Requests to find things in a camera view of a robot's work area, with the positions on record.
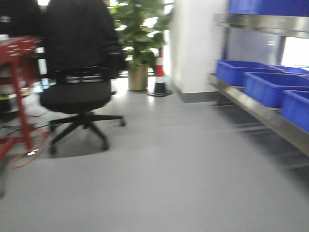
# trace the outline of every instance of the green leaves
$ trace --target green leaves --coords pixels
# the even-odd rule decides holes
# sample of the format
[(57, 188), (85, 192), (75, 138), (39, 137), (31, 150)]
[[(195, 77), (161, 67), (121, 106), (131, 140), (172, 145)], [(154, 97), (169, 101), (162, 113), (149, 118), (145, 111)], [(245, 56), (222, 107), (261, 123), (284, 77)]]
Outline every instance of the green leaves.
[[(172, 14), (163, 14), (164, 5), (161, 0), (118, 0), (118, 4), (111, 9), (115, 18), (119, 35), (124, 39), (125, 47), (132, 47), (127, 55), (132, 56), (132, 68), (147, 61), (150, 67), (155, 67), (155, 55), (152, 48), (160, 48), (164, 44), (162, 31), (169, 28)], [(157, 17), (152, 27), (143, 26), (144, 21)]]

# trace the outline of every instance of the orange cable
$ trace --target orange cable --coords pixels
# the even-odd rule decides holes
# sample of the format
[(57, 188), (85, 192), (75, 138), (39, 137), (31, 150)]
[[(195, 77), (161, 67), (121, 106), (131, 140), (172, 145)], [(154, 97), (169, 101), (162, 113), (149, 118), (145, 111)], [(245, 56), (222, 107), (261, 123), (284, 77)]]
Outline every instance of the orange cable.
[[(38, 129), (36, 128), (35, 131), (39, 131), (40, 132), (40, 135), (42, 136), (42, 140), (39, 142), (38, 145), (36, 145), (35, 147), (27, 150), (26, 152), (18, 155), (17, 157), (15, 157), (12, 161), (11, 161), (11, 168), (13, 169), (17, 169), (17, 168), (21, 168), (21, 167), (24, 167), (26, 166), (27, 164), (31, 163), (32, 161), (34, 161), (40, 154), (42, 154), (42, 152), (46, 149), (47, 147), (47, 138), (48, 138), (48, 135), (49, 135), (49, 132), (47, 131), (42, 131), (41, 129)], [(22, 159), (26, 154), (34, 151), (34, 150), (37, 150), (39, 148), (39, 151), (33, 155), (27, 162), (21, 164), (21, 165), (15, 165), (15, 163), (17, 161), (19, 161), (20, 159)]]

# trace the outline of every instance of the plant pot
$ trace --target plant pot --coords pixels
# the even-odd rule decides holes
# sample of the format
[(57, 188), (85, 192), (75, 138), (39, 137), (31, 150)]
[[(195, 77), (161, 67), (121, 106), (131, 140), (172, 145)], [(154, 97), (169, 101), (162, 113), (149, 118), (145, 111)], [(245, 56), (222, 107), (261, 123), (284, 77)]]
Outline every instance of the plant pot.
[(129, 68), (129, 89), (146, 90), (148, 85), (148, 64), (140, 64), (137, 69)]

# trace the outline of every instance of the potted plant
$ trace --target potted plant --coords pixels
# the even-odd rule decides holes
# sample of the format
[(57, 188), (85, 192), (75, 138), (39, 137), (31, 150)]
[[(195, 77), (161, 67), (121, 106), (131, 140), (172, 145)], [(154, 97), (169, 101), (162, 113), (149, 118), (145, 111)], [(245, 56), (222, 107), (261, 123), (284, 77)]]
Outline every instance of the potted plant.
[(129, 89), (145, 90), (148, 67), (155, 68), (152, 49), (163, 45), (162, 32), (168, 29), (172, 13), (164, 15), (161, 0), (118, 0), (111, 13), (130, 59)]

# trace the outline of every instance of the cone base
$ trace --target cone base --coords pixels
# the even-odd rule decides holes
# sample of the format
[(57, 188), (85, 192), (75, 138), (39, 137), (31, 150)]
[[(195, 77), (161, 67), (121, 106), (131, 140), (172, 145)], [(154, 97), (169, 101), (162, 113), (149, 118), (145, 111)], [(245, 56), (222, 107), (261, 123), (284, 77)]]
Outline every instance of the cone base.
[(165, 97), (165, 96), (167, 96), (167, 95), (169, 95), (169, 94), (172, 94), (172, 93), (173, 93), (173, 92), (170, 91), (170, 90), (166, 90), (164, 93), (147, 92), (148, 95), (154, 96), (154, 97), (159, 97), (159, 98)]

